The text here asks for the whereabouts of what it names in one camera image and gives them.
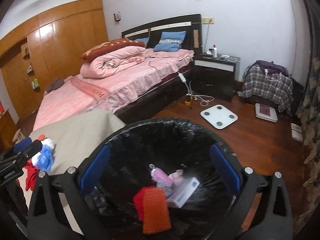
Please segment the black nightstand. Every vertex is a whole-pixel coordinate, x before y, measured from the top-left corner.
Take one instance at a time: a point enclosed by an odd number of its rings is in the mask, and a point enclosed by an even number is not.
[[[214,58],[205,53],[195,55],[191,87],[198,95],[231,102],[238,62]]]

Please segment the blue pillow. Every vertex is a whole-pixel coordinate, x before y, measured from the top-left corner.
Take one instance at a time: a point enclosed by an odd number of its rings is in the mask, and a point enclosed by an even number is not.
[[[182,47],[187,31],[183,32],[162,32],[159,43],[153,51],[176,52]]]
[[[149,38],[136,39],[134,41],[143,41],[145,44],[148,44]]]

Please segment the patterned curtain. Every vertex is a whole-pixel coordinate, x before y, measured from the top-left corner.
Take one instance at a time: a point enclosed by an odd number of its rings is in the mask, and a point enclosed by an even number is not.
[[[297,116],[301,119],[304,145],[311,149],[305,164],[310,167],[310,179],[304,183],[308,209],[296,221],[298,232],[311,217],[320,202],[320,22],[312,4],[307,3],[311,23],[312,64],[308,73],[308,84],[300,103]]]

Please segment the blue gripper pad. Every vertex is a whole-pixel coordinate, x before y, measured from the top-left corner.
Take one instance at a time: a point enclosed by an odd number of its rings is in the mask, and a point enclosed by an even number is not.
[[[238,195],[240,193],[241,179],[216,144],[210,148],[210,157],[228,192],[232,195]]]
[[[80,179],[80,193],[87,195],[92,192],[110,160],[110,147],[104,145]]]
[[[32,143],[31,138],[27,137],[14,146],[13,152],[14,153],[21,152],[23,149],[27,148],[31,143]]]

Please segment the white drawer front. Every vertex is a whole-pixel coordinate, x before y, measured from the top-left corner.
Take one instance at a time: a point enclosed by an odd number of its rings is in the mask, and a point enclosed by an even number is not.
[[[217,69],[233,72],[233,66],[227,65],[227,64],[215,63],[215,62],[204,61],[204,60],[195,60],[195,65],[202,66],[202,67],[217,68]]]

